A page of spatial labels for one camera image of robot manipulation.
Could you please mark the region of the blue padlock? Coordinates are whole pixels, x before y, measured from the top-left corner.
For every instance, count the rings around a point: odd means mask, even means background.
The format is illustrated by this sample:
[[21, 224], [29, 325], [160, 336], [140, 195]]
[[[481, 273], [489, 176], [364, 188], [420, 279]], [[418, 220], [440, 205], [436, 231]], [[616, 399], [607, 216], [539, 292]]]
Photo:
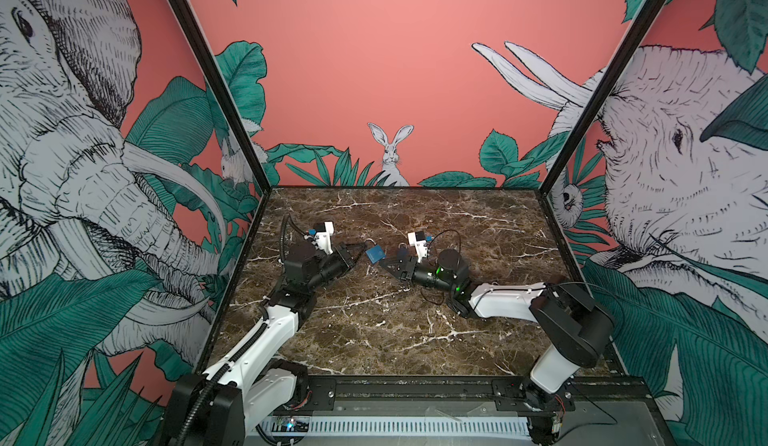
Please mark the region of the blue padlock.
[[380, 245], [374, 245], [366, 250], [366, 256], [372, 265], [376, 265], [386, 258], [386, 253]]

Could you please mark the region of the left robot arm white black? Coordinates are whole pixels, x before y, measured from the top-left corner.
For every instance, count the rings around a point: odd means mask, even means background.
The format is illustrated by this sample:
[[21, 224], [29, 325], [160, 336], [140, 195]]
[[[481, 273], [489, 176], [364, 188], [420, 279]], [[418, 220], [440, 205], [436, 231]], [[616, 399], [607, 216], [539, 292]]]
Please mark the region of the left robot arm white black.
[[320, 238], [282, 248], [282, 272], [261, 317], [214, 365], [177, 382], [155, 444], [242, 445], [274, 410], [306, 405], [306, 367], [275, 355], [311, 315], [318, 289], [352, 270], [364, 250]]

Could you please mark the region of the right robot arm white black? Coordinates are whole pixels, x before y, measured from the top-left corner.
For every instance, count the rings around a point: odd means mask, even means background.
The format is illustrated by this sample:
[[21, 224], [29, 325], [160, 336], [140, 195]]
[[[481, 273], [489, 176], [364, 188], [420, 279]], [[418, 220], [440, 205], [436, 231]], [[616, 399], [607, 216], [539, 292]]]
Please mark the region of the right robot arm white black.
[[469, 263], [456, 249], [440, 252], [433, 263], [403, 249], [378, 265], [398, 280], [444, 292], [446, 304], [463, 318], [537, 324], [549, 346], [520, 381], [520, 394], [532, 411], [563, 411], [566, 384], [578, 370], [596, 366], [614, 333], [614, 317], [578, 282], [474, 282]]

